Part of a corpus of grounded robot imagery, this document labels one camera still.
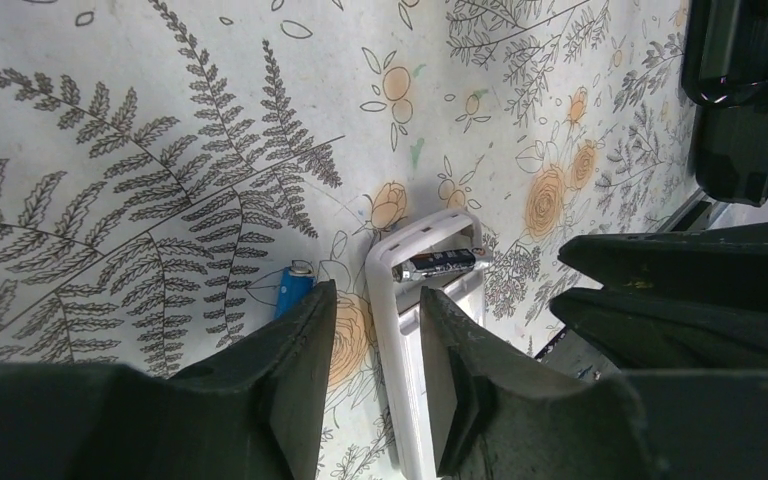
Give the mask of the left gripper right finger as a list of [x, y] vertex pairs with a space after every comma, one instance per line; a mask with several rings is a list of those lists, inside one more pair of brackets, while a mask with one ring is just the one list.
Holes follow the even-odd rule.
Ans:
[[660, 369], [588, 383], [423, 288], [434, 469], [445, 479], [768, 479], [768, 369]]

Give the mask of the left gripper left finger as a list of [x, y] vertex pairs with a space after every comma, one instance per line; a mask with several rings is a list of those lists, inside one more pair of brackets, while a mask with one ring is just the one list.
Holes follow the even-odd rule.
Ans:
[[312, 479], [333, 282], [174, 376], [0, 363], [0, 479]]

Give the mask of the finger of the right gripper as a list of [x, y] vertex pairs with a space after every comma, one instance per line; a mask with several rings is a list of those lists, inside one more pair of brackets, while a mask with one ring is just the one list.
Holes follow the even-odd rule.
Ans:
[[621, 369], [768, 369], [768, 313], [585, 288], [550, 311]]
[[560, 248], [558, 259], [609, 289], [686, 299], [768, 299], [768, 222], [580, 235]]

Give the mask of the black poker chip case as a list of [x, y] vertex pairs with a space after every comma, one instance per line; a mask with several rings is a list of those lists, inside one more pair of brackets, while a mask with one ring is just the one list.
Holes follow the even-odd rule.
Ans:
[[768, 199], [768, 1], [692, 1], [681, 87], [696, 104], [690, 160], [710, 197]]

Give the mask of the floral patterned table mat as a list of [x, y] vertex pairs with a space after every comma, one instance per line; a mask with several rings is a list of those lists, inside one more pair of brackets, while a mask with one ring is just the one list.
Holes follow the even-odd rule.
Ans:
[[482, 223], [488, 328], [529, 355], [559, 248], [695, 189], [686, 1], [0, 1], [0, 362], [168, 377], [335, 282], [320, 479], [397, 479], [371, 248]]

